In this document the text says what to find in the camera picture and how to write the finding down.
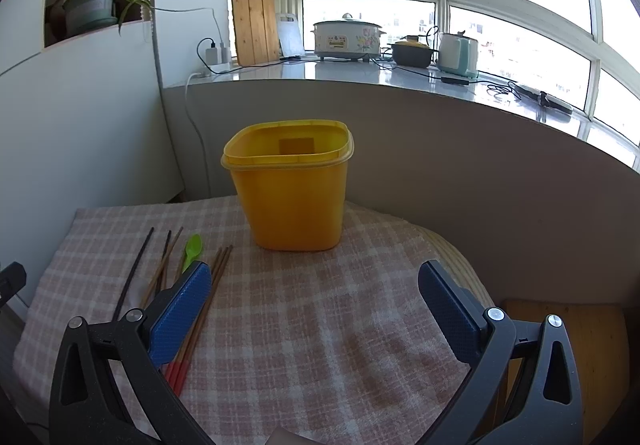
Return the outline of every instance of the plaid tablecloth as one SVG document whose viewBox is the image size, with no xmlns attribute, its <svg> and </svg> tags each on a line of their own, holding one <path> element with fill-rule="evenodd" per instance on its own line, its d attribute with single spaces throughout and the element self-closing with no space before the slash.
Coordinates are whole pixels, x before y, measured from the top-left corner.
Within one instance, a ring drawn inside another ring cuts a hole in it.
<svg viewBox="0 0 640 445">
<path fill-rule="evenodd" d="M 437 234 L 353 204 L 340 244 L 307 253 L 257 247 L 236 197 L 79 210 L 15 352 L 15 372 L 35 398 L 48 404 L 68 320 L 111 319 L 151 226 L 123 314 L 140 301 L 167 230 L 184 226 L 180 250 L 199 232 L 205 261 L 234 245 L 182 393 L 221 445 L 263 445 L 278 425 L 327 444 L 413 444 L 467 372 L 420 297 L 418 267 L 440 259 L 491 303 L 466 260 Z M 114 374 L 136 425 L 154 434 L 119 362 Z"/>
</svg>

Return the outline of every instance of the blue gripper pad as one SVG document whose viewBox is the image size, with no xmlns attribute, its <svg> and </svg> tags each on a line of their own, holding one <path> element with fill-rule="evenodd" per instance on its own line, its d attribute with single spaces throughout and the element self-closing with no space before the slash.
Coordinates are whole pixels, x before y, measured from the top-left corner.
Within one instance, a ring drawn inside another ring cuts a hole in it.
<svg viewBox="0 0 640 445">
<path fill-rule="evenodd" d="M 478 364 L 486 321 L 477 301 L 471 301 L 435 260 L 422 263 L 418 289 L 456 358 L 471 367 Z"/>
<path fill-rule="evenodd" d="M 191 324 L 196 320 L 211 291 L 211 271 L 206 263 L 182 285 L 149 332 L 149 358 L 155 367 L 171 362 Z"/>
</svg>

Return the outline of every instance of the metal bolt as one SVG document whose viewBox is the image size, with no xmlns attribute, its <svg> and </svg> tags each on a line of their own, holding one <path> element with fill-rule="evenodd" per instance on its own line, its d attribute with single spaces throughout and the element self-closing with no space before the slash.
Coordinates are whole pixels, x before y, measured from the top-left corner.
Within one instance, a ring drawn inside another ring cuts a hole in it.
<svg viewBox="0 0 640 445">
<path fill-rule="evenodd" d="M 73 319 L 69 321 L 69 327 L 71 329 L 76 329 L 81 326 L 82 326 L 82 317 L 73 317 Z"/>
<path fill-rule="evenodd" d="M 493 320 L 504 319 L 504 311 L 502 311 L 500 308 L 490 308 L 486 314 L 489 316 L 489 319 L 493 319 Z"/>
<path fill-rule="evenodd" d="M 129 310 L 125 317 L 129 322 L 137 322 L 142 319 L 142 311 L 138 309 Z"/>
<path fill-rule="evenodd" d="M 553 327 L 559 328 L 562 326 L 562 319 L 558 315 L 549 315 L 546 319 Z"/>
</svg>

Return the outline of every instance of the white kettle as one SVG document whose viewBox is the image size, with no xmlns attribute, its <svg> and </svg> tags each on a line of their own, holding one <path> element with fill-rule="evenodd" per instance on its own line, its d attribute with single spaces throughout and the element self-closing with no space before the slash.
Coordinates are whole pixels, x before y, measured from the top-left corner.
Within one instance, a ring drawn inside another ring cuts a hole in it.
<svg viewBox="0 0 640 445">
<path fill-rule="evenodd" d="M 478 76 L 478 40 L 457 34 L 439 34 L 436 65 L 441 71 L 475 79 Z"/>
</svg>

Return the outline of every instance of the green spoon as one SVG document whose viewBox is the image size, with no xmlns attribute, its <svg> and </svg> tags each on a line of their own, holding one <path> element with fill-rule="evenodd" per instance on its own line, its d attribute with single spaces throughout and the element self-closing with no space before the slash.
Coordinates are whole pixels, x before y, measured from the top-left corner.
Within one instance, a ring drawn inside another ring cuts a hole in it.
<svg viewBox="0 0 640 445">
<path fill-rule="evenodd" d="M 187 241 L 187 245 L 184 247 L 184 253 L 186 254 L 184 257 L 184 266 L 182 267 L 182 271 L 185 271 L 189 268 L 189 265 L 196 260 L 196 257 L 200 255 L 202 251 L 202 239 L 199 234 L 193 234 L 189 241 Z"/>
</svg>

